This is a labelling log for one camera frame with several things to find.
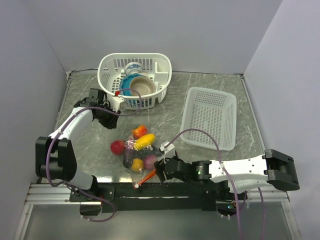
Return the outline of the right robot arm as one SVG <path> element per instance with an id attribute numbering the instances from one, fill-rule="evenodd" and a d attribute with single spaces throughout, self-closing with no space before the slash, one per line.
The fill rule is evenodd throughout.
<path id="1" fill-rule="evenodd" d="M 193 185 L 220 185 L 218 192 L 224 199 L 268 185 L 283 192 L 300 189 L 294 159 L 274 149 L 256 157 L 227 161 L 187 163 L 174 155 L 157 161 L 154 167 L 161 182 L 178 179 Z"/>

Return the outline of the purple fake onion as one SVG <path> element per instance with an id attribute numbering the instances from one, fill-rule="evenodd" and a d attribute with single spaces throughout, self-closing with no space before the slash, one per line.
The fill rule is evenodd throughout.
<path id="1" fill-rule="evenodd" d="M 153 154 L 148 155 L 144 160 L 143 160 L 143 167 L 146 170 L 153 170 L 155 168 L 154 163 L 157 161 L 157 157 Z"/>

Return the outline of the clear zip top bag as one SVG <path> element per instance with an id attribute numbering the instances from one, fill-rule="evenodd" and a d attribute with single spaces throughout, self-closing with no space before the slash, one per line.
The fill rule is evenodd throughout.
<path id="1" fill-rule="evenodd" d="M 115 140 L 110 144 L 112 154 L 122 157 L 122 165 L 130 172 L 134 189 L 156 176 L 155 163 L 163 154 L 154 145 L 155 141 L 156 135 L 145 125 L 139 125 L 127 140 Z"/>

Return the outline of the orange fake persimmon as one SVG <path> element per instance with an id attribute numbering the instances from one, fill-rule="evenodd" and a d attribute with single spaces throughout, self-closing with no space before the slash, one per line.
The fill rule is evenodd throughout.
<path id="1" fill-rule="evenodd" d="M 145 125 L 140 125 L 137 128 L 132 130 L 132 135 L 135 140 L 146 135 L 147 133 L 148 133 L 148 129 Z"/>

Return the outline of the dark fake grapes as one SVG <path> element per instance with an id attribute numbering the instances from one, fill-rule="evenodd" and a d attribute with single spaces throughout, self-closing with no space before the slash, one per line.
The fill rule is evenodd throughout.
<path id="1" fill-rule="evenodd" d="M 139 159 L 145 159 L 149 155 L 159 156 L 161 153 L 159 149 L 153 145 L 149 145 L 141 150 L 134 151 L 134 157 Z"/>

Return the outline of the red fake apple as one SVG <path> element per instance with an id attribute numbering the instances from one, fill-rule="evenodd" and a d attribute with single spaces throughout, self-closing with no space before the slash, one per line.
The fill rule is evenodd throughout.
<path id="1" fill-rule="evenodd" d="M 125 151 L 125 141 L 116 140 L 110 144 L 110 151 L 117 156 L 121 156 Z"/>

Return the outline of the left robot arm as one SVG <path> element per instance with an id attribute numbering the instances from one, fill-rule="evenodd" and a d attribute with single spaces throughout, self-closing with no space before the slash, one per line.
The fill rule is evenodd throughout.
<path id="1" fill-rule="evenodd" d="M 74 105 L 69 117 L 57 130 L 36 140 L 36 175 L 81 189 L 81 195 L 88 201 L 97 199 L 100 195 L 98 180 L 78 168 L 72 142 L 93 120 L 109 130 L 115 129 L 120 113 L 112 110 L 103 90 L 91 88 L 88 96 Z"/>

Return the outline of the purple fake eggplant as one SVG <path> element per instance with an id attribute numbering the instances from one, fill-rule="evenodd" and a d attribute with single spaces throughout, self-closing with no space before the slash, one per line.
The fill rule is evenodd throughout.
<path id="1" fill-rule="evenodd" d="M 126 169 L 130 169 L 135 158 L 135 150 L 126 148 L 123 153 L 122 164 Z"/>

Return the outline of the small yellow fake fruit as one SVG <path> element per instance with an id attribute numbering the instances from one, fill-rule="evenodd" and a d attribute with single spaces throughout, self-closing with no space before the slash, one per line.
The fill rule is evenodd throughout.
<path id="1" fill-rule="evenodd" d="M 144 170 L 144 161 L 139 158 L 133 159 L 131 170 L 136 173 L 142 172 Z"/>

